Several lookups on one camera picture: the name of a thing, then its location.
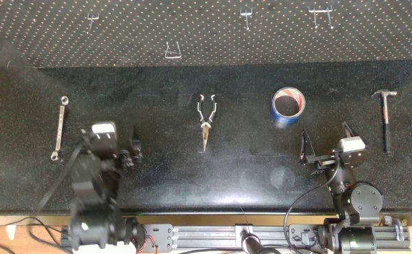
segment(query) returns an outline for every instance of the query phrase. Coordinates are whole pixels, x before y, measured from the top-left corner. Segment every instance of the black countertop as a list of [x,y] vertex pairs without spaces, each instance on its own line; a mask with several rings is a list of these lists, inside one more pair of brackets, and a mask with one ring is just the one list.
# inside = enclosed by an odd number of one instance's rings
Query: black countertop
[[[300,120],[279,129],[269,113],[273,94],[303,92]],[[390,97],[394,156],[382,149],[381,88]],[[207,151],[196,100],[217,96]],[[58,106],[70,99],[62,160],[53,162]],[[204,109],[210,110],[209,100]],[[384,212],[412,213],[412,61],[299,63],[149,68],[0,68],[0,214],[35,213],[67,163],[80,129],[114,121],[121,141],[136,127],[145,162],[125,172],[119,206],[127,213],[285,212],[325,181],[298,165],[301,130],[317,155],[329,154],[347,123],[369,146],[356,178],[384,192]],[[67,177],[43,213],[68,214]],[[300,202],[298,213],[333,213],[327,190]]]

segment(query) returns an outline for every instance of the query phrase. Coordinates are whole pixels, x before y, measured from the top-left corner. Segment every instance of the blue tape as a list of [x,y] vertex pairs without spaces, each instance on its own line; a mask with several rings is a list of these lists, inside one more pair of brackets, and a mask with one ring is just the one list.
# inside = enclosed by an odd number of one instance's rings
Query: blue tape
[[[280,114],[277,111],[277,108],[275,107],[275,102],[277,99],[283,96],[289,96],[291,98],[294,98],[297,101],[298,112],[294,114],[293,116],[285,116],[283,114]],[[305,97],[303,96],[302,92],[300,92],[298,89],[294,87],[283,87],[282,89],[278,90],[272,98],[271,113],[272,113],[274,120],[277,123],[281,124],[280,126],[285,126],[287,124],[294,123],[295,121],[298,120],[300,115],[303,113],[303,110],[305,109],[305,105],[306,105],[306,101],[305,101]]]

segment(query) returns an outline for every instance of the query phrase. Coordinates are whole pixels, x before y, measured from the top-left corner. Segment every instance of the black pegboard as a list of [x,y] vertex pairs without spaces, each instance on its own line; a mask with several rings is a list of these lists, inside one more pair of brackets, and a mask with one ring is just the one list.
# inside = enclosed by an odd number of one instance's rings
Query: black pegboard
[[0,0],[0,33],[36,67],[412,59],[412,1]]

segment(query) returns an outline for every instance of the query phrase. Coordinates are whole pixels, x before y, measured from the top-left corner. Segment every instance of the silver wrench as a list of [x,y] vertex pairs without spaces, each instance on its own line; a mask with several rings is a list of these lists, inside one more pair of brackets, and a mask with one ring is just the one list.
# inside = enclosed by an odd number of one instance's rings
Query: silver wrench
[[56,149],[51,154],[51,159],[56,161],[59,159],[60,144],[62,142],[62,128],[63,128],[63,116],[65,115],[65,108],[68,106],[67,96],[61,98],[62,105],[60,106],[59,112],[59,127],[57,128],[57,140],[56,140]]

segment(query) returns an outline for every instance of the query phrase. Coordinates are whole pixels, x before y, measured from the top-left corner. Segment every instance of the wooden floor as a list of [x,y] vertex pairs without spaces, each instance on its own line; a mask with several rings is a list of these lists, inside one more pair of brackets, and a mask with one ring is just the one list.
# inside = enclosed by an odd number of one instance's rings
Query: wooden floor
[[[9,222],[14,222],[16,220],[21,219],[22,217],[0,217],[0,225],[4,225],[5,223]],[[196,218],[195,224],[225,224],[225,225],[230,225],[230,224],[235,224],[235,223],[242,223],[242,221],[238,218],[235,217],[226,217],[224,221],[226,223],[221,222],[223,218],[220,216],[195,216],[195,217],[139,217],[139,221],[142,223],[166,223],[167,220],[171,221],[173,225],[187,225],[187,224],[192,224],[192,220]],[[282,223],[282,216],[248,216],[248,221],[251,224],[254,225],[267,225],[267,226],[276,226],[276,225],[281,225]],[[53,225],[58,224],[58,225],[67,225],[69,217],[39,217],[45,224],[48,225]],[[292,219],[289,220],[291,223],[299,223],[302,222],[304,224],[309,224],[309,223],[320,223],[323,221],[323,217],[301,217],[301,216],[293,216]],[[20,223],[22,226],[17,226],[16,231],[15,231],[15,238],[13,240],[10,240],[8,237],[8,234],[6,232],[6,227],[5,226],[0,226],[0,245],[5,246],[9,249],[11,249],[14,253],[16,254],[32,254],[32,253],[63,253],[60,250],[53,248],[51,246],[46,246],[44,244],[38,243],[31,239],[28,235],[28,230],[26,225],[28,223],[34,223],[31,221],[23,222]],[[409,227],[410,229],[410,235],[411,235],[411,252],[379,252],[381,254],[386,254],[386,253],[393,253],[393,254],[412,254],[412,226]],[[43,227],[41,226],[34,226],[32,228],[32,232],[34,235],[36,235],[39,238],[44,239],[45,241],[51,241],[51,238],[49,237],[48,233],[44,230]],[[56,239],[60,239],[60,234],[54,232],[54,235]],[[0,249],[0,253],[6,253],[4,250]]]

